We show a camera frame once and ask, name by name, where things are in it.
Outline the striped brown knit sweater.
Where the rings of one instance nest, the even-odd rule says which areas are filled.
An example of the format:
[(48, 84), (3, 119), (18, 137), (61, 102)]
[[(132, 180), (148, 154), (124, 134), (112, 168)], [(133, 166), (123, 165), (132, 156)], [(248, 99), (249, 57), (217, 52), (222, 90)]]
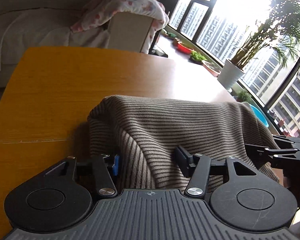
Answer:
[(188, 179), (172, 157), (177, 146), (217, 161), (238, 158), (279, 181), (269, 165), (245, 151), (245, 144), (277, 148), (247, 103), (112, 95), (91, 110), (88, 124), (91, 154), (120, 158), (119, 190), (184, 190)]

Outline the turquoise plastic basin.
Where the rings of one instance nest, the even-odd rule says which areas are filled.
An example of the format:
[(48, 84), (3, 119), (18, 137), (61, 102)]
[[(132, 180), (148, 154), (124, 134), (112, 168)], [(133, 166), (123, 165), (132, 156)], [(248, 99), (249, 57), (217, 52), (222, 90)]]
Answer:
[(252, 104), (250, 104), (250, 108), (252, 109), (253, 113), (258, 118), (258, 120), (260, 120), (264, 124), (264, 126), (266, 126), (268, 128), (269, 124), (268, 124), (267, 119), (264, 116), (264, 114), (257, 107), (255, 107)]

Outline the small potted green plant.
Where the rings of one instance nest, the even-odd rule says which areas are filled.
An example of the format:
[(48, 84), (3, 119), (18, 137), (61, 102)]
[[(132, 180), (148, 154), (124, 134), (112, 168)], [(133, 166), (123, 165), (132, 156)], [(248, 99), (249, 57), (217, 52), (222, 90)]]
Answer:
[(253, 100), (251, 98), (251, 94), (244, 89), (237, 94), (236, 101), (252, 103)]

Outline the pink plant pot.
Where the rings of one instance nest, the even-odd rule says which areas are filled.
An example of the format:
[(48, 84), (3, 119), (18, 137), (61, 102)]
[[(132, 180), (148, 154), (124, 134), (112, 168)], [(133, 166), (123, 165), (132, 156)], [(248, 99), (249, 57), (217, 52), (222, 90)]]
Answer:
[(220, 69), (211, 62), (203, 60), (202, 64), (206, 68), (206, 70), (210, 72), (210, 74), (213, 75), (214, 77), (218, 77), (219, 74), (221, 73)]

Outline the green leafy plant tray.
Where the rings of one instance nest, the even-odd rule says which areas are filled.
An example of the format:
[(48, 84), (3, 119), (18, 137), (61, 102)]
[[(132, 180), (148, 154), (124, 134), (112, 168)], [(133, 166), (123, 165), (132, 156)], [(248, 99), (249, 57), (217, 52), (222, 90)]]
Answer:
[(203, 64), (203, 61), (206, 61), (206, 57), (197, 51), (192, 51), (190, 54), (189, 60), (195, 64)]

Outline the red plant bowl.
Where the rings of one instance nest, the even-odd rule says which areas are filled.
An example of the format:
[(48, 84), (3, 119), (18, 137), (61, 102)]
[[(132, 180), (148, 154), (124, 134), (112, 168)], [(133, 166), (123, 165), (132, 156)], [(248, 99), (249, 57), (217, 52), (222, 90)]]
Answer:
[(193, 48), (190, 48), (189, 46), (187, 46), (183, 42), (178, 42), (177, 50), (180, 51), (181, 53), (186, 54), (186, 55), (190, 55), (194, 51)]

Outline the white pot palm plant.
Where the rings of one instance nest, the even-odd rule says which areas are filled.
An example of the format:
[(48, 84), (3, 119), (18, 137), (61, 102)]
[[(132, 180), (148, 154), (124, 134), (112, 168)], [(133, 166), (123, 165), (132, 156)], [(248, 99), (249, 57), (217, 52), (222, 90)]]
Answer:
[(298, 56), (300, 46), (300, 0), (270, 0), (269, 16), (257, 25), (235, 55), (227, 59), (218, 82), (226, 89), (244, 75), (243, 68), (264, 48), (276, 53), (281, 66), (286, 67), (288, 58)]

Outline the floral pink blanket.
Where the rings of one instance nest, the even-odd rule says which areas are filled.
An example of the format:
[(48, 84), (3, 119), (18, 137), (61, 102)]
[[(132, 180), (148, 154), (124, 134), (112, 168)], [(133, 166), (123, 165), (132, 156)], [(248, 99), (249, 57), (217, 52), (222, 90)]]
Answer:
[(83, 7), (81, 18), (70, 29), (79, 33), (98, 28), (117, 14), (130, 13), (151, 19), (141, 52), (147, 54), (157, 31), (166, 27), (169, 18), (165, 7), (157, 0), (91, 0)]

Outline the beige sofa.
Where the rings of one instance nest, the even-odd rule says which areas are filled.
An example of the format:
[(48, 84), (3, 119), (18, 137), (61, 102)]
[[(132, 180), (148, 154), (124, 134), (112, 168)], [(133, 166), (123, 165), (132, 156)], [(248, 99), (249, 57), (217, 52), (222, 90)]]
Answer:
[(6, 87), (30, 47), (70, 46), (140, 52), (152, 19), (119, 12), (109, 22), (73, 33), (81, 10), (91, 0), (0, 0), (0, 88)]

